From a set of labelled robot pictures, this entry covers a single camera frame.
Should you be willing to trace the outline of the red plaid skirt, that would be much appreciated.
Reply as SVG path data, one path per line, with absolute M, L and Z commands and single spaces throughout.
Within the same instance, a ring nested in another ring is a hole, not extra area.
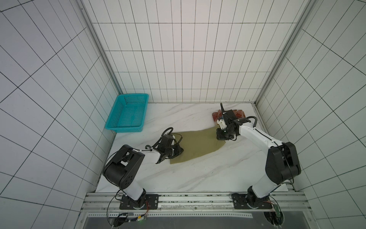
M 230 110 L 230 111 L 226 111 L 226 113 L 228 114 L 228 116 L 232 119 L 239 119 L 239 118 L 245 118 L 246 115 L 243 112 L 243 110 Z M 224 119 L 224 115 L 223 115 L 223 111 L 222 110 L 218 110 L 217 112 L 213 112 L 212 113 L 212 118 L 214 122 L 217 122 L 217 120 L 220 119 Z

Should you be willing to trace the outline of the olive green skirt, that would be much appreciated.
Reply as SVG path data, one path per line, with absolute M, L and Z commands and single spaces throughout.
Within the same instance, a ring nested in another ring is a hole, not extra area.
M 226 142 L 216 137 L 217 127 L 199 131 L 173 133 L 177 140 L 183 137 L 179 146 L 184 150 L 179 156 L 170 159 L 170 164 L 178 164 L 210 154 L 222 148 Z

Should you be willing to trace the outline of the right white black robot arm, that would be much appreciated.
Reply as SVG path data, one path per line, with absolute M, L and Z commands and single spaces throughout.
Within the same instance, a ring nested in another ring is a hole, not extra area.
M 244 195 L 244 203 L 250 209 L 258 209 L 269 201 L 270 194 L 285 181 L 294 180 L 301 174 L 296 147 L 291 142 L 282 142 L 257 128 L 257 117 L 238 118 L 233 110 L 225 110 L 220 104 L 222 116 L 216 121 L 218 140 L 236 141 L 242 136 L 266 153 L 265 174 Z

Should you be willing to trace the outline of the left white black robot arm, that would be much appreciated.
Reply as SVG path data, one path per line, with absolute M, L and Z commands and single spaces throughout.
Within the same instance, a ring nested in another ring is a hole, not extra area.
M 141 165 L 160 164 L 178 157 L 184 152 L 180 146 L 182 140 L 183 136 L 173 133 L 173 128 L 169 127 L 157 142 L 152 146 L 146 145 L 144 150 L 123 145 L 107 160 L 103 176 L 127 196 L 130 206 L 135 209 L 146 207 L 146 190 L 135 180 Z

